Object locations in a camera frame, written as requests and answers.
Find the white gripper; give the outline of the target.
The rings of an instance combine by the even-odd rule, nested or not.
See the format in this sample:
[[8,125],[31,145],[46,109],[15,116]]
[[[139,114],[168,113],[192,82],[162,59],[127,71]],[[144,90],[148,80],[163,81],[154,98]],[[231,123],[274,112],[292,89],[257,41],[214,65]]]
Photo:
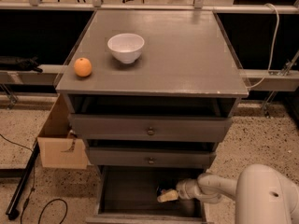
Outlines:
[[157,197],[157,201],[159,203],[172,202],[176,201],[178,197],[184,200],[198,200],[200,197],[200,188],[197,180],[188,178],[179,181],[176,189],[168,189],[167,192]]

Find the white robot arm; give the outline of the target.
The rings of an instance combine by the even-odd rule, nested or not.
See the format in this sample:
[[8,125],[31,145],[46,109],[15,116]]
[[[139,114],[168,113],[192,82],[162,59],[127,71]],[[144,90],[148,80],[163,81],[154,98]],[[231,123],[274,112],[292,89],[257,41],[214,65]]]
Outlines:
[[219,203],[223,196],[235,201],[235,224],[299,224],[299,186],[262,164],[248,166],[237,180],[210,173],[183,179],[162,190],[157,201]]

